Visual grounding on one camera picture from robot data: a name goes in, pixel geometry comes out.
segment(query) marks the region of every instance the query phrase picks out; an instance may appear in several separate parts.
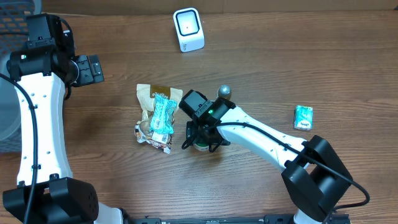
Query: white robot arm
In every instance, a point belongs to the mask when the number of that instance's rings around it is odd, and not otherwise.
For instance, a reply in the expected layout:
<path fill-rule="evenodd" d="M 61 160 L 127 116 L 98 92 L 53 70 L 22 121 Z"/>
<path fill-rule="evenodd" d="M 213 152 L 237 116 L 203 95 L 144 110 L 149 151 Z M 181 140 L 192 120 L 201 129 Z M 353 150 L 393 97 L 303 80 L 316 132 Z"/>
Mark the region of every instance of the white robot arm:
<path fill-rule="evenodd" d="M 219 145 L 236 143 L 270 162 L 281 171 L 290 198 L 299 208 L 294 215 L 296 224 L 321 223 L 351 184 L 362 188 L 319 136 L 310 141 L 288 136 L 253 119 L 226 98 L 210 101 L 193 90 L 182 98 L 179 107 L 192 119 L 187 123 L 182 148 L 205 144 L 214 152 Z M 311 174 L 305 170 L 309 163 L 317 165 Z M 367 203 L 369 195 L 363 192 Z"/>

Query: snack wrapper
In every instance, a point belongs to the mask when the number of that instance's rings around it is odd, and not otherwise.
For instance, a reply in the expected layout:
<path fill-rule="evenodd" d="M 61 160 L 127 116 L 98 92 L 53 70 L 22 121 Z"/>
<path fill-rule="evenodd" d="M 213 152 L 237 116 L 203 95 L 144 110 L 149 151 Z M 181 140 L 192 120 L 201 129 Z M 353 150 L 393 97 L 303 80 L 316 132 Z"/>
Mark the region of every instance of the snack wrapper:
<path fill-rule="evenodd" d="M 142 120 L 135 126 L 137 142 L 148 144 L 170 154 L 174 117 L 182 98 L 182 90 L 165 86 L 137 84 L 137 98 L 142 108 Z"/>

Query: white device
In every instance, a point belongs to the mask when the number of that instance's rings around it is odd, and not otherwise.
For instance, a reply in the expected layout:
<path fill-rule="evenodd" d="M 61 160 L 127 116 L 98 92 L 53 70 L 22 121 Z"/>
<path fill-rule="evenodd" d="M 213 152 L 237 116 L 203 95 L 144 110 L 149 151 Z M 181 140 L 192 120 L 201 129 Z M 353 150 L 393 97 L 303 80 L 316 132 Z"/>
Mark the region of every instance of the white device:
<path fill-rule="evenodd" d="M 182 52 L 198 50 L 205 46 L 199 13 L 195 8 L 176 11 L 173 19 Z"/>

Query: wood grain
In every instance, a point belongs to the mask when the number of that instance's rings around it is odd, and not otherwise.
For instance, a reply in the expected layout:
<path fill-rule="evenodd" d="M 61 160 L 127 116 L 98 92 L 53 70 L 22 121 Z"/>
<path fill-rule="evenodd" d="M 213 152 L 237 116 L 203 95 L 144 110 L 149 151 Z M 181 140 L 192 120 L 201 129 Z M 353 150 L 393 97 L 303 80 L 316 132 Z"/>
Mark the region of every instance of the wood grain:
<path fill-rule="evenodd" d="M 98 54 L 105 82 L 73 89 L 65 142 L 74 178 L 134 217 L 252 217 L 294 213 L 280 174 L 237 145 L 215 153 L 180 146 L 188 117 L 175 115 L 171 155 L 134 139 L 136 85 L 201 91 L 229 84 L 232 100 L 289 135 L 329 140 L 371 203 L 353 223 L 398 218 L 396 12 L 202 15 L 206 45 L 181 54 L 171 16 L 66 17 L 78 54 Z M 314 107 L 314 129 L 292 129 L 295 105 Z M 0 155 L 0 190 L 15 187 L 20 154 Z M 340 203 L 363 200 L 351 188 Z M 18 223 L 0 208 L 1 223 Z"/>
<path fill-rule="evenodd" d="M 96 16 L 199 13 L 393 10 L 396 0 L 43 0 L 43 11 Z"/>

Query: black cable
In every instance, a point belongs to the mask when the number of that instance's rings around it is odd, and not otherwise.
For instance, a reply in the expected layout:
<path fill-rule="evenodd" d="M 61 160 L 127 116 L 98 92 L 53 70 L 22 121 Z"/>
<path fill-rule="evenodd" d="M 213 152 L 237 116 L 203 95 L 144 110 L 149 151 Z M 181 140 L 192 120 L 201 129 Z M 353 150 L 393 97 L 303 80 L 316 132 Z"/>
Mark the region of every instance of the black cable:
<path fill-rule="evenodd" d="M 72 87 L 71 87 L 71 86 L 68 86 L 68 93 L 67 93 L 66 97 L 65 97 L 63 100 L 69 99 L 69 97 L 70 97 L 71 94 L 72 94 Z"/>
<path fill-rule="evenodd" d="M 29 105 L 30 108 L 30 115 L 32 116 L 32 126 L 33 126 L 33 175 L 32 175 L 32 184 L 30 186 L 30 194 L 29 194 L 29 199 L 27 201 L 26 205 L 26 211 L 25 211 L 25 217 L 24 217 L 24 224 L 28 223 L 29 220 L 29 214 L 30 211 L 32 210 L 32 204 L 33 204 L 33 198 L 35 195 L 35 187 L 36 187 L 36 181 L 37 181 L 37 169 L 38 169 L 38 156 L 37 156 L 37 145 L 38 145 L 38 140 L 37 140 L 37 120 L 36 120 L 36 113 L 35 113 L 35 106 L 33 105 L 33 102 L 31 98 L 29 97 L 29 94 L 21 87 L 17 82 L 12 81 L 9 77 L 3 75 L 0 73 L 0 77 L 3 78 L 5 81 L 13 84 L 21 93 L 24 95 L 26 98 L 27 104 Z"/>
<path fill-rule="evenodd" d="M 29 35 L 28 32 L 0 32 L 0 35 Z"/>
<path fill-rule="evenodd" d="M 336 212 L 336 210 L 341 209 L 341 208 L 353 208 L 353 207 L 359 207 L 359 206 L 363 206 L 366 205 L 367 203 L 369 203 L 371 196 L 369 195 L 368 191 L 362 187 L 361 185 L 359 185 L 357 182 L 350 180 L 349 178 L 345 177 L 344 175 L 338 173 L 337 171 L 323 165 L 321 162 L 316 161 L 315 159 L 312 159 L 311 157 L 308 157 L 307 155 L 305 155 L 304 153 L 292 148 L 290 145 L 282 142 L 281 140 L 275 138 L 273 135 L 269 134 L 268 132 L 264 131 L 261 128 L 258 128 L 257 126 L 254 126 L 252 124 L 248 124 L 248 123 L 242 123 L 242 122 L 226 122 L 226 123 L 220 123 L 220 124 L 216 124 L 214 126 L 210 126 L 207 128 L 203 128 L 202 131 L 206 131 L 206 130 L 210 130 L 213 128 L 217 128 L 219 126 L 234 126 L 234 125 L 238 125 L 238 126 L 244 126 L 244 127 L 248 127 L 248 128 L 252 128 L 255 129 L 256 131 L 260 132 L 261 134 L 269 137 L 270 139 L 272 139 L 274 142 L 280 144 L 281 146 L 285 147 L 286 149 L 300 155 L 301 157 L 303 157 L 304 159 L 306 159 L 307 161 L 309 161 L 312 164 L 316 164 L 317 166 L 320 166 L 322 169 L 327 170 L 328 172 L 330 172 L 333 175 L 336 175 L 340 178 L 342 178 L 343 180 L 347 181 L 349 184 L 355 186 L 356 188 L 358 188 L 360 191 L 362 191 L 362 193 L 365 195 L 366 199 L 363 202 L 359 202 L 359 203 L 352 203 L 352 204 L 347 204 L 347 205 L 339 205 L 333 208 L 333 211 Z M 193 142 L 193 140 L 191 139 L 187 139 L 184 144 L 188 144 L 190 142 Z"/>

